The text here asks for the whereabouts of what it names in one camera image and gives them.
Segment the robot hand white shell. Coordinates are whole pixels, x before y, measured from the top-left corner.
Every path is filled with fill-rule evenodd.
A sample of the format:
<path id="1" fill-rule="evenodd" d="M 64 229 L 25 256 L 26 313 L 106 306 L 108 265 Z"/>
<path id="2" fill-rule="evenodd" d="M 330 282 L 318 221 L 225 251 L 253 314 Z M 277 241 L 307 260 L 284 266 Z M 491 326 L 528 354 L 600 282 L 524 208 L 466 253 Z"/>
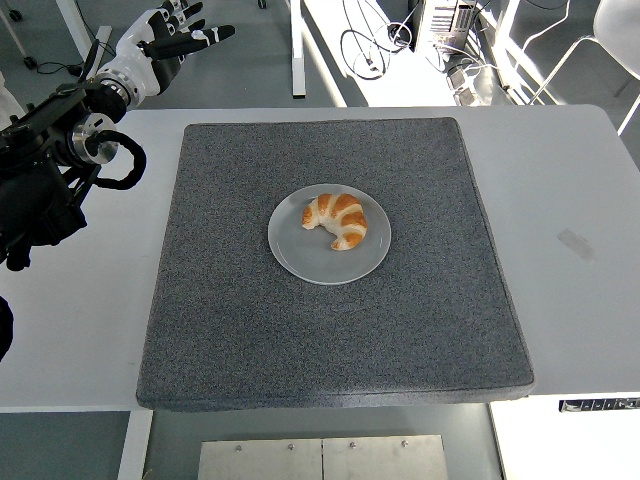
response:
<path id="1" fill-rule="evenodd" d="M 195 21 L 202 7 L 201 2 L 164 1 L 145 11 L 117 42 L 115 57 L 99 69 L 97 80 L 131 108 L 162 94 L 187 56 L 235 34 L 232 25 L 207 28 L 203 19 Z"/>

